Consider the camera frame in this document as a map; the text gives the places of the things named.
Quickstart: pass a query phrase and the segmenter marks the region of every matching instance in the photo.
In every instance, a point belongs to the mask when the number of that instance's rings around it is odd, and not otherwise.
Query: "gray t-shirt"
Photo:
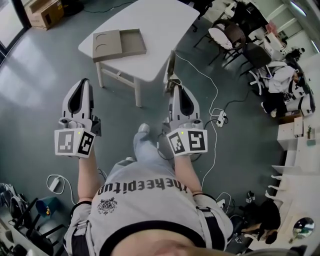
[[[208,247],[208,231],[203,228],[205,216],[199,209],[207,207],[201,205],[203,201],[215,212],[227,244],[233,229],[231,221],[214,199],[203,194],[196,197],[200,205],[190,189],[165,168],[134,162],[110,175],[91,205],[82,203],[74,209],[65,235],[66,250],[74,254],[68,240],[85,235],[90,255],[110,255],[127,236],[152,229],[180,233],[195,246]]]

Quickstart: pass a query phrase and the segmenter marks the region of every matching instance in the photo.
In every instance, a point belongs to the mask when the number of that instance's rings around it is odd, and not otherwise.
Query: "white cable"
[[[217,201],[219,197],[221,197],[222,194],[226,194],[229,196],[229,204],[228,204],[228,207],[226,208],[226,212],[225,214],[227,214],[228,210],[229,210],[229,206],[230,206],[230,203],[231,203],[231,195],[228,194],[227,192],[222,192],[215,200]]]
[[[183,60],[183,61],[185,61],[185,62],[188,62],[188,63],[189,63],[192,67],[194,67],[194,69],[195,69],[196,71],[198,71],[201,75],[203,75],[204,77],[210,79],[210,81],[212,82],[212,84],[214,85],[214,87],[215,87],[215,89],[216,89],[216,95],[215,95],[213,101],[211,102],[211,106],[210,106],[210,108],[209,108],[209,114],[210,114],[210,117],[209,117],[209,118],[210,118],[210,120],[211,120],[211,117],[218,117],[219,115],[213,115],[214,110],[221,110],[221,111],[224,111],[224,110],[221,109],[221,108],[215,107],[215,108],[211,111],[212,106],[213,106],[213,104],[214,104],[214,101],[216,100],[216,98],[217,98],[217,96],[218,96],[218,87],[216,86],[216,84],[214,83],[214,81],[213,81],[209,76],[201,73],[194,65],[191,64],[190,61],[188,61],[188,60],[186,60],[186,59],[184,59],[184,58],[181,58],[181,57],[180,57],[179,55],[177,55],[177,54],[176,54],[176,56],[178,56],[181,60]],[[215,129],[214,124],[212,123],[212,121],[211,121],[211,125],[212,125],[212,127],[213,127],[213,129],[214,129],[214,132],[215,132],[214,160],[213,160],[213,165],[212,165],[211,168],[206,172],[206,174],[204,175],[204,177],[203,177],[203,179],[202,179],[201,189],[202,189],[203,186],[204,186],[204,181],[205,181],[206,176],[210,173],[210,171],[214,168],[214,166],[215,166],[215,164],[216,164],[216,147],[217,147],[218,134],[217,134],[217,131],[216,131],[216,129]]]
[[[108,178],[108,175],[105,173],[105,171],[104,170],[101,170],[101,171],[103,171],[105,177]]]
[[[69,187],[70,187],[70,191],[71,191],[71,201],[72,201],[72,203],[73,203],[74,205],[76,205],[76,203],[74,202],[74,194],[72,193],[72,187],[71,187],[71,184],[70,184],[69,180],[67,180],[65,177],[63,177],[63,176],[61,176],[61,175],[59,175],[59,174],[51,174],[51,175],[49,175],[48,178],[46,179],[46,186],[47,186],[48,189],[50,189],[50,188],[49,188],[49,185],[48,185],[48,181],[49,181],[50,177],[58,177],[58,178],[62,178],[62,180],[63,180],[63,187],[62,187],[61,192],[54,192],[54,191],[52,191],[53,193],[55,193],[55,194],[57,194],[57,195],[61,195],[61,194],[64,192],[66,182],[68,182]]]
[[[232,215],[229,219],[233,218],[234,216],[238,216],[238,217],[240,217],[240,218],[243,218],[242,216],[240,216],[240,215],[238,215],[238,214],[234,214],[234,215]]]

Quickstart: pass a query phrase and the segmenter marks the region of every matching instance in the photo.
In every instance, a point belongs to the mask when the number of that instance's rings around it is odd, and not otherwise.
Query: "round mirror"
[[[312,218],[301,218],[293,226],[295,239],[304,239],[312,234],[315,229],[315,222]]]

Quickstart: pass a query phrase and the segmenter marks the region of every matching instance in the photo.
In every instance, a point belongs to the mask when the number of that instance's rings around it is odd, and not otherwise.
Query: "white robot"
[[[62,103],[62,129],[54,131],[57,156],[88,158],[96,136],[101,136],[101,121],[92,115],[93,89],[87,78],[77,82]]]
[[[200,108],[193,94],[174,73],[176,53],[172,51],[164,76],[164,92],[170,94],[169,117],[163,124],[170,129],[167,139],[174,156],[208,151],[208,135],[200,119]]]

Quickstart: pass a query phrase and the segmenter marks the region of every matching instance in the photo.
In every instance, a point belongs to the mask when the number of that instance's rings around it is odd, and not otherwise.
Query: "shirt logo graphic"
[[[107,215],[114,212],[117,208],[118,202],[115,200],[114,197],[110,199],[101,199],[100,203],[98,204],[98,212],[99,214]]]

